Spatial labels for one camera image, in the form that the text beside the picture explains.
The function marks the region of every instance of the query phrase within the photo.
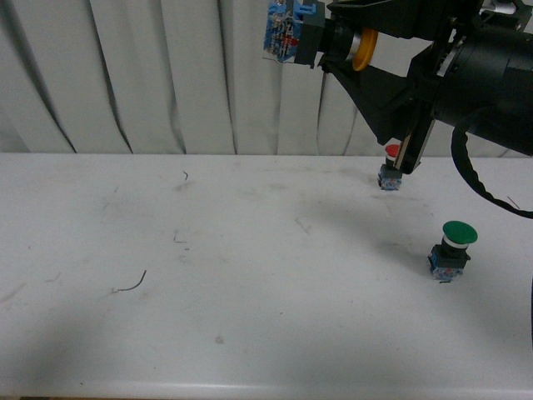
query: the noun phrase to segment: green button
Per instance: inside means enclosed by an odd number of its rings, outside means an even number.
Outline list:
[[[477,240],[476,230],[461,221],[449,221],[442,227],[444,234],[457,244],[470,244]]]

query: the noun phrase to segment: white curtain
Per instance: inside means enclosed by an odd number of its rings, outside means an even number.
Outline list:
[[[333,76],[262,58],[267,4],[1,1],[0,151],[382,155]],[[405,76],[427,45],[380,35],[372,64]]]

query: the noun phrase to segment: scuff mark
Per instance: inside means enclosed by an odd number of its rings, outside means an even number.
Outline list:
[[[113,195],[116,194],[117,192],[118,192],[118,185],[117,185],[117,187],[115,187],[115,190],[113,190]],[[110,200],[106,200],[105,204],[102,207],[102,211],[106,211],[106,208],[109,206],[109,204],[111,204],[111,201]]]
[[[402,242],[384,242],[381,244],[382,246],[393,246],[393,247],[396,247],[396,246],[401,246],[401,247],[410,247],[413,245],[413,241],[412,240],[409,240],[405,243],[402,243]]]
[[[300,218],[295,218],[294,222],[303,230],[303,232],[307,233],[307,235],[311,236],[311,228],[312,226],[305,226],[302,221],[300,221]]]
[[[284,185],[282,183],[271,183],[268,186],[272,190],[287,190],[289,188],[287,185]]]
[[[259,193],[257,191],[257,189],[255,189],[254,187],[242,189],[242,190],[240,190],[240,192],[242,194],[244,194],[245,196],[250,196],[250,197],[253,197],[253,198],[263,198],[264,197],[264,195]]]
[[[14,298],[15,296],[17,296],[17,294],[21,290],[23,290],[25,286],[26,286],[26,283],[21,283],[18,287],[14,288],[9,294],[7,294],[6,296],[0,298],[0,304],[6,303],[9,300],[11,300],[12,298]]]
[[[58,273],[54,279],[47,279],[47,280],[44,281],[44,282],[45,282],[45,283],[56,282],[56,281],[59,279],[60,276],[61,276],[61,273]]]
[[[373,194],[371,195],[371,198],[375,198],[375,200],[387,200],[387,199],[394,199],[395,201],[403,200],[407,202],[419,202],[421,198],[418,197],[406,197],[406,196],[397,196],[396,193],[388,193],[388,194]]]
[[[192,185],[192,182],[185,182],[181,185],[176,186],[176,192],[181,192],[182,190],[188,189]]]

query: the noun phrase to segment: black wire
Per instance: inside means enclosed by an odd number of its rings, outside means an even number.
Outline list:
[[[485,200],[488,200],[496,206],[499,206],[504,210],[507,210],[508,212],[516,214],[520,217],[533,219],[532,211],[514,208],[508,202],[500,200],[499,198],[495,198],[492,196],[492,193],[487,192],[485,185],[480,181],[479,176],[472,167],[471,161],[468,157],[468,149],[466,148],[468,136],[466,135],[466,132],[478,119],[480,119],[480,116],[487,113],[493,113],[494,111],[494,107],[479,108],[464,117],[456,124],[451,136],[451,157],[453,159],[453,163],[456,165],[457,171],[463,177],[468,186],[470,186],[474,192],[479,194]]]
[[[128,290],[133,290],[134,288],[136,288],[137,286],[139,286],[141,283],[142,283],[142,280],[144,279],[144,276],[147,274],[147,270],[145,269],[144,272],[142,273],[142,276],[141,276],[141,280],[139,281],[139,283],[133,287],[130,287],[129,289],[117,289],[117,292],[127,292]]]

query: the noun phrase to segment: red button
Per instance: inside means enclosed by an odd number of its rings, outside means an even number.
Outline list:
[[[387,147],[385,147],[385,151],[387,156],[389,156],[390,158],[396,158],[398,157],[398,152],[400,151],[400,145],[389,144]]]

